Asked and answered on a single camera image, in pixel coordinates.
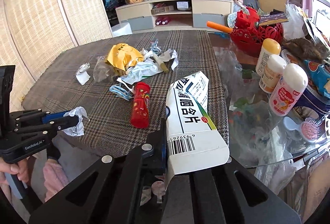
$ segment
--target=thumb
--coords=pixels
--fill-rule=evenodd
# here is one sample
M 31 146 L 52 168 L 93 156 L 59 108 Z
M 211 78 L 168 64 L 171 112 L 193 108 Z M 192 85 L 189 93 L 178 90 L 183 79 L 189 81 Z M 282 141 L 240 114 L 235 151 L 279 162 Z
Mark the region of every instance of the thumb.
M 15 175 L 19 173 L 19 167 L 15 164 L 9 165 L 3 159 L 0 159 L 0 172 Z

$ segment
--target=human hand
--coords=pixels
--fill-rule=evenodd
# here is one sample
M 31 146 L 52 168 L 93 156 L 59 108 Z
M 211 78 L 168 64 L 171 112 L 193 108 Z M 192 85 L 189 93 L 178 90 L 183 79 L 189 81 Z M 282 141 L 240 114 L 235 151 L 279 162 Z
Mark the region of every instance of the human hand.
M 9 165 L 0 158 L 0 172 L 17 175 L 20 181 L 27 183 L 29 181 L 29 173 L 27 169 L 27 159 L 19 161 L 17 164 Z M 0 173 L 0 183 L 8 184 L 5 175 Z

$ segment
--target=pink label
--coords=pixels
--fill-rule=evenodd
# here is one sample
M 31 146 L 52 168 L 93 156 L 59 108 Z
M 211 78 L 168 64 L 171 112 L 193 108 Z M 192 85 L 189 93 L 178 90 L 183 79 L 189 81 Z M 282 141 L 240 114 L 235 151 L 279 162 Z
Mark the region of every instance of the pink label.
M 269 98 L 269 105 L 275 114 L 285 116 L 301 95 L 302 92 L 293 90 L 281 77 Z

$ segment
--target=yellow wrapper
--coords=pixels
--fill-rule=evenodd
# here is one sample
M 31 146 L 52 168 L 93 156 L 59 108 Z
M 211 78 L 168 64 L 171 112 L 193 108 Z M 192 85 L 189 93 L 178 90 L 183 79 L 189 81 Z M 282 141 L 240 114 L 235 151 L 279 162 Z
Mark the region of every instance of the yellow wrapper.
M 119 43 L 110 50 L 107 61 L 115 68 L 124 72 L 131 66 L 136 66 L 138 62 L 143 62 L 142 54 L 126 43 Z

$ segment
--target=bottle with yellow cap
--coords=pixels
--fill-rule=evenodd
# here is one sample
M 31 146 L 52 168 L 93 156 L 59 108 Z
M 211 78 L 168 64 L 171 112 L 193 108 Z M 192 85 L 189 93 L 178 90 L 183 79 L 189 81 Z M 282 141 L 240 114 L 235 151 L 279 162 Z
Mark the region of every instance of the bottle with yellow cap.
M 279 55 L 280 52 L 281 52 L 281 46 L 276 40 L 273 39 L 264 40 L 259 54 L 257 66 L 255 67 L 255 71 L 259 76 L 262 76 L 262 73 L 264 72 L 265 66 L 267 64 L 270 55 Z

